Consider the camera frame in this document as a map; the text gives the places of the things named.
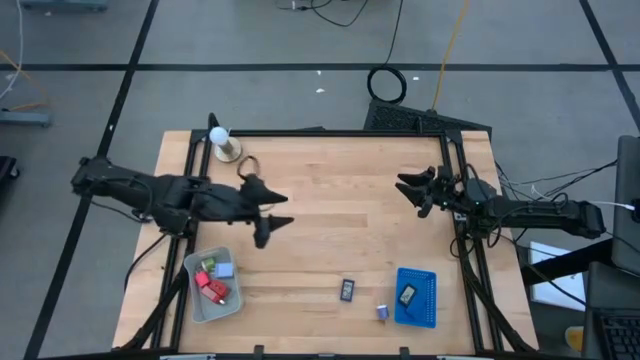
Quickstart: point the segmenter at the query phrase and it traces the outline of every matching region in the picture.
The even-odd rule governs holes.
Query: wooden table
[[[165,133],[157,175],[182,175],[189,136],[186,131]],[[500,189],[487,134],[466,132],[463,138],[467,162]],[[181,352],[251,353],[254,345],[262,344],[267,353],[397,354],[401,346],[408,346],[411,354],[473,353],[460,265],[449,253],[454,238],[451,214],[434,209],[419,219],[393,186],[399,172],[417,173],[442,164],[438,139],[240,141],[245,154],[260,160],[267,186],[289,197],[271,212],[293,216],[295,222],[276,231],[263,250],[254,247],[253,226],[200,224],[196,252],[216,246],[232,249],[245,305],[228,318],[195,324],[189,298]],[[455,159],[453,146],[450,149]],[[211,156],[209,169],[214,182],[240,184],[236,164]],[[154,225],[143,226],[136,256],[157,237]],[[165,243],[131,275],[114,346],[129,340],[157,303],[167,249]],[[537,347],[515,248],[501,241],[486,253],[498,307],[523,339]],[[376,319],[379,304],[389,304],[393,314],[398,267],[437,274],[436,329]],[[355,280],[352,303],[339,300],[343,278]],[[480,302],[478,311],[485,347],[491,348]],[[171,308],[163,344],[169,342],[174,315]]]

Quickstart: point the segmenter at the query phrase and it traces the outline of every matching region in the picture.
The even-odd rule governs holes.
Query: small purple object
[[[216,270],[213,273],[216,279],[224,279],[233,277],[232,263],[216,263]]]
[[[389,308],[387,305],[380,305],[376,308],[378,312],[378,320],[387,320],[389,318]]]

